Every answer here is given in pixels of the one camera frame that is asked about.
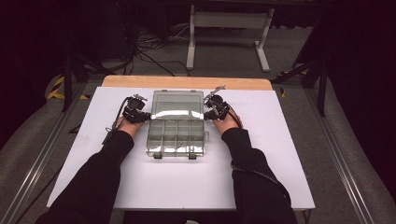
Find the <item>metal stand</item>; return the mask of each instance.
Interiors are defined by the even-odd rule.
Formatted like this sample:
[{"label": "metal stand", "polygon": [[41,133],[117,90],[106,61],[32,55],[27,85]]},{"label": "metal stand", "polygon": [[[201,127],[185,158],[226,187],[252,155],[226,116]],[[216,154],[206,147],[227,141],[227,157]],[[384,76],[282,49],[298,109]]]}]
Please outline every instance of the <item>metal stand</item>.
[{"label": "metal stand", "polygon": [[187,54],[187,68],[194,67],[195,54],[195,27],[232,27],[262,29],[260,41],[255,41],[255,48],[259,56],[263,72],[269,72],[270,67],[262,49],[265,38],[270,28],[274,9],[268,9],[267,13],[228,13],[228,12],[195,12],[195,7],[191,6],[190,15],[190,44]]},{"label": "metal stand", "polygon": [[280,84],[283,81],[296,76],[297,74],[305,71],[308,69],[305,77],[301,81],[301,85],[303,88],[312,88],[315,82],[319,80],[319,90],[318,90],[318,110],[322,117],[325,117],[324,114],[324,100],[326,94],[326,84],[327,84],[327,75],[328,75],[328,68],[327,62],[324,60],[322,61],[311,61],[309,63],[305,63],[300,65],[293,70],[289,71],[285,76],[277,77],[275,79],[270,80],[272,84]]},{"label": "metal stand", "polygon": [[64,56],[64,108],[62,110],[64,112],[73,101],[72,74],[78,82],[87,82],[89,75],[84,64],[105,75],[112,75],[112,72],[83,56],[57,0],[41,0],[41,6],[53,22],[53,28],[58,37],[58,44]]}]

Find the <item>person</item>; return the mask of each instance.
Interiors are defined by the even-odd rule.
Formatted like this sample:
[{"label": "person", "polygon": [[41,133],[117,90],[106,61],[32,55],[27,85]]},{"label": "person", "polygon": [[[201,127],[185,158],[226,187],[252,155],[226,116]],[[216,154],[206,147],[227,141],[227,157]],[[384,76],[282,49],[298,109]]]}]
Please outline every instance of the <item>person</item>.
[{"label": "person", "polygon": [[[233,191],[240,223],[297,223],[286,189],[276,180],[262,151],[253,148],[248,131],[232,116],[213,120],[221,139],[230,149]],[[120,184],[120,165],[134,147],[143,123],[119,119],[111,139],[78,170],[49,211],[36,224],[108,223]]]}]

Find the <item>metal rail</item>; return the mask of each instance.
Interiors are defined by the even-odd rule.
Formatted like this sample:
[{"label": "metal rail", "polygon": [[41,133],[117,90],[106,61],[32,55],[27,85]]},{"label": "metal rail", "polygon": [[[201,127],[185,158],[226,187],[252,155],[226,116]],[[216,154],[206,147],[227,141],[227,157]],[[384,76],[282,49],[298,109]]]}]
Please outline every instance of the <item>metal rail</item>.
[{"label": "metal rail", "polygon": [[26,204],[30,194],[32,193],[35,184],[38,181],[38,178],[41,176],[47,164],[47,161],[49,160],[50,155],[55,148],[56,143],[58,142],[60,132],[65,123],[67,122],[67,119],[69,118],[73,107],[76,105],[76,99],[78,99],[78,97],[82,94],[85,86],[85,83],[77,84],[73,94],[74,100],[71,102],[71,105],[68,107],[68,109],[61,113],[60,117],[56,121],[55,126],[52,129],[52,132],[50,133],[46,143],[42,147],[37,158],[35,159],[35,163],[28,172],[28,175],[25,177],[20,189],[18,190],[17,195],[15,196],[14,200],[6,211],[6,214],[3,216],[0,222],[1,224],[14,224],[18,217],[21,215],[21,211],[24,205]]},{"label": "metal rail", "polygon": [[349,199],[352,202],[353,207],[355,208],[356,214],[358,215],[360,222],[362,224],[374,224],[373,218],[370,215],[370,212],[361,196],[358,185],[356,184],[352,173],[350,173],[347,162],[345,161],[341,149],[338,146],[334,135],[332,134],[332,129],[330,128],[327,120],[323,118],[318,111],[317,98],[314,91],[311,89],[305,89],[304,91],[309,104],[315,111],[315,116],[318,119],[321,129],[323,130],[330,144],[332,160],[338,170],[338,174],[341,176],[344,187],[346,188],[346,192],[349,195]]}]

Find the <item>hand-mounted device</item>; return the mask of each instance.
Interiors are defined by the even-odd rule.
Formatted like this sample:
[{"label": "hand-mounted device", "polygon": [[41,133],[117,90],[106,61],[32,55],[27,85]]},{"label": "hand-mounted device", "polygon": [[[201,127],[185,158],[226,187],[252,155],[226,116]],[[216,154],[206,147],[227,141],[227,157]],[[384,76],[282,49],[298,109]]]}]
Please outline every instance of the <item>hand-mounted device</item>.
[{"label": "hand-mounted device", "polygon": [[229,114],[233,118],[233,120],[235,120],[238,127],[242,128],[241,120],[239,120],[237,116],[235,117],[232,113],[230,113],[230,109],[232,109],[232,107],[227,104],[227,102],[223,101],[221,96],[215,94],[221,90],[225,90],[225,85],[216,87],[214,91],[210,92],[204,98],[204,106],[207,108],[211,108],[211,110],[204,113],[204,119],[224,120],[227,114]]},{"label": "hand-mounted device", "polygon": [[120,112],[122,110],[122,107],[125,105],[125,102],[127,102],[127,105],[123,108],[123,112],[122,112],[124,119],[128,120],[131,123],[140,123],[150,119],[151,114],[142,111],[143,107],[145,106],[145,103],[143,101],[147,101],[147,99],[145,99],[144,97],[138,94],[125,98],[125,100],[122,102],[120,106],[119,113],[117,114],[116,120],[113,122],[111,129],[106,128],[107,136],[102,143],[103,145],[111,139],[114,132],[119,128],[120,124],[123,122],[122,120],[119,123],[117,123],[120,117]]}]

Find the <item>white table surface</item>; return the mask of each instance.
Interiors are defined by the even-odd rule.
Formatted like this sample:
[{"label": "white table surface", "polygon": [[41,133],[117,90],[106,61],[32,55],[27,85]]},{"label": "white table surface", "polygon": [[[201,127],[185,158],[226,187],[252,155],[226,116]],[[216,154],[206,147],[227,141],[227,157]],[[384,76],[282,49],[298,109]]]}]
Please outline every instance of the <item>white table surface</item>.
[{"label": "white table surface", "polygon": [[[125,97],[138,93],[148,98],[143,111],[150,112],[155,90],[158,89],[97,88],[64,168],[49,196],[48,206],[85,161],[102,148],[106,136],[105,128],[111,127]],[[207,95],[213,90],[202,91]],[[295,210],[315,208],[276,93],[224,90],[220,91],[219,95],[241,117],[244,128],[249,130],[253,147],[259,148],[266,155],[277,179],[290,193],[291,207]],[[134,148],[121,166],[121,181],[115,208],[235,209],[231,156],[211,121],[205,122],[205,131],[209,132],[209,139],[205,142],[205,155],[197,160],[188,160],[186,157],[164,157],[155,160],[149,157],[146,154],[148,131],[147,123],[136,135]]]}]

